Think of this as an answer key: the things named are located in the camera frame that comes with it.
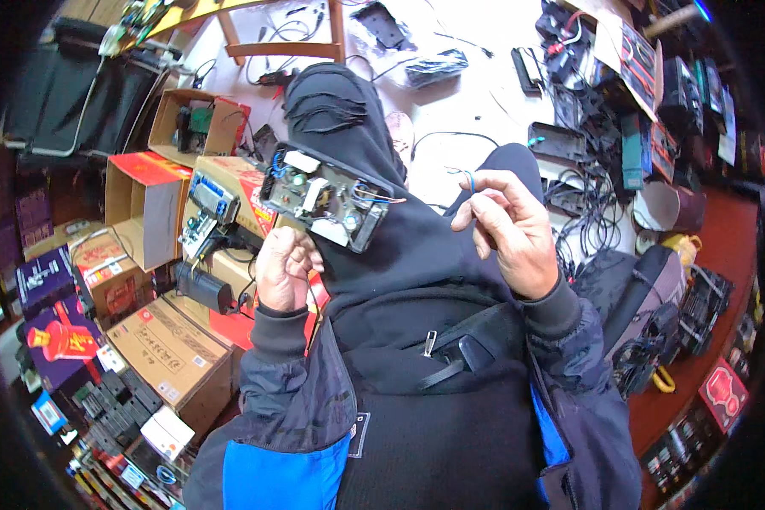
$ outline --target yellow cable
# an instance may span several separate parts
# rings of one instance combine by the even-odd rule
[[[657,386],[657,389],[663,393],[674,393],[677,389],[677,385],[674,384],[674,379],[672,379],[669,373],[666,372],[666,368],[664,366],[659,366],[657,371],[660,372],[660,374],[652,374],[652,382]]]

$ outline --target blue and black jacket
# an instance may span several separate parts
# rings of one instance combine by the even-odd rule
[[[518,356],[543,457],[527,507],[637,508],[640,466],[626,403],[603,360],[598,313],[563,280],[543,300],[506,313],[526,331]],[[241,360],[244,411],[201,447],[184,490],[190,510],[341,506],[362,411],[357,381],[328,319],[304,356],[306,316],[306,309],[256,311],[255,347]]]

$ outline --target power supply board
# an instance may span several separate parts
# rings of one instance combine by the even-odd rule
[[[279,143],[266,168],[263,203],[355,253],[362,253],[394,199],[376,178],[310,148]]]

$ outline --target zipper pull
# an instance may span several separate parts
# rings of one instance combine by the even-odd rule
[[[431,357],[431,351],[436,343],[436,330],[430,330],[428,336],[425,337],[425,351],[422,353],[425,357]]]

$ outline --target purple box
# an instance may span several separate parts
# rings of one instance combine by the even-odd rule
[[[51,221],[51,204],[48,202],[48,190],[38,188],[16,202],[17,223],[20,231],[31,230],[36,226]]]
[[[14,221],[9,220],[0,227],[0,272],[6,268],[16,267],[20,257],[17,231],[14,229]]]
[[[31,360],[42,386],[71,423],[83,423],[85,413],[71,399],[89,381],[99,384],[104,373],[96,351],[102,332],[82,315],[75,295],[43,309],[23,325]]]
[[[74,293],[74,276],[68,246],[40,255],[15,272],[20,307],[26,320],[33,319],[46,306]]]
[[[48,219],[44,223],[41,223],[32,229],[23,230],[20,233],[20,241],[23,244],[23,250],[33,247],[38,242],[45,238],[49,238],[54,235],[54,224]]]

